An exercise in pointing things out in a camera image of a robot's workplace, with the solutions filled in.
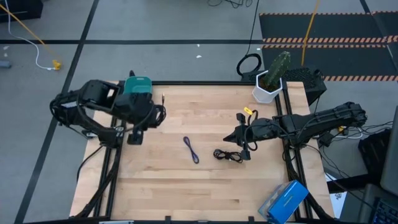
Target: yellow plug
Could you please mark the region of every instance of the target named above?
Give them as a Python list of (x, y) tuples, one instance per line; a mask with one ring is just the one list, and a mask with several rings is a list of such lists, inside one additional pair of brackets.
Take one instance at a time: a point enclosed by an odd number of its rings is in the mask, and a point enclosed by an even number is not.
[(251, 111), (249, 108), (245, 107), (243, 108), (244, 112), (248, 113), (249, 115), (253, 114), (253, 111)]
[(61, 69), (61, 63), (58, 62), (57, 60), (52, 60), (52, 64), (54, 65), (54, 69), (56, 69), (56, 70)]

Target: potted cactus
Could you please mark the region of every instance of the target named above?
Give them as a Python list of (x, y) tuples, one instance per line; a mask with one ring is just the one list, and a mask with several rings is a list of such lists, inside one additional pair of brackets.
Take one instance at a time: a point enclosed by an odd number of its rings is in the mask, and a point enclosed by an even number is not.
[(253, 96), (258, 103), (270, 103), (282, 90), (282, 76), (289, 69), (290, 53), (282, 52), (274, 59), (269, 69), (256, 77)]

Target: yellow tag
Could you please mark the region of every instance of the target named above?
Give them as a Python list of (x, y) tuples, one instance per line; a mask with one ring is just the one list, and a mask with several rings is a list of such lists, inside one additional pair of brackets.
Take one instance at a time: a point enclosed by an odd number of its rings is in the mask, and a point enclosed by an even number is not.
[(244, 112), (248, 113), (249, 115), (253, 114), (253, 111), (251, 111), (249, 108), (245, 107), (243, 108)]

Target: cactus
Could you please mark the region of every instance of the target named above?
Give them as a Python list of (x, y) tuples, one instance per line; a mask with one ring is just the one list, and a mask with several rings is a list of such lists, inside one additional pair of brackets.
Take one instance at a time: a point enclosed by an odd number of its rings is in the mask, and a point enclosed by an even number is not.
[(275, 91), (279, 88), (279, 79), (290, 66), (290, 52), (282, 52), (274, 59), (268, 69), (268, 73), (260, 78), (259, 83), (261, 88), (269, 92)]

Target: yellow cable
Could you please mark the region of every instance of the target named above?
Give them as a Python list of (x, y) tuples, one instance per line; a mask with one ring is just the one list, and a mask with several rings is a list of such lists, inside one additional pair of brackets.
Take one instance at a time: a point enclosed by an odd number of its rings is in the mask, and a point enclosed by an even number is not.
[(307, 46), (308, 35), (309, 35), (309, 33), (310, 33), (310, 30), (311, 30), (313, 18), (315, 17), (315, 14), (317, 13), (319, 3), (320, 3), (320, 0), (317, 0), (317, 4), (315, 5), (315, 9), (314, 9), (313, 12), (312, 12), (312, 16), (311, 16), (311, 20), (310, 20), (310, 25), (308, 25), (307, 33), (305, 34), (303, 52), (302, 52), (302, 55), (301, 55), (301, 66), (304, 65), (305, 47)]
[(53, 60), (53, 64), (54, 64), (54, 66), (55, 66), (55, 69), (56, 69), (56, 70), (59, 70), (59, 69), (60, 69), (60, 66), (61, 66), (61, 64), (62, 64), (62, 60), (60, 59), (60, 57), (58, 57), (57, 54), (54, 53), (54, 52), (50, 49), (50, 47), (48, 47), (39, 37), (37, 37), (27, 26), (25, 26), (25, 24), (24, 24), (23, 22), (21, 22), (13, 13), (11, 13), (10, 11), (8, 11), (8, 10), (7, 10), (3, 5), (1, 5), (1, 4), (0, 4), (0, 8), (1, 8), (2, 10), (4, 10), (6, 13), (8, 13), (10, 16), (12, 16), (16, 21), (18, 21), (19, 24), (20, 24), (23, 28), (25, 28), (30, 34), (32, 34), (32, 36), (34, 36), (34, 37), (45, 47), (45, 49), (46, 49), (50, 54), (52, 54), (55, 58), (58, 58), (58, 59), (59, 59), (59, 62), (57, 62), (56, 60)]

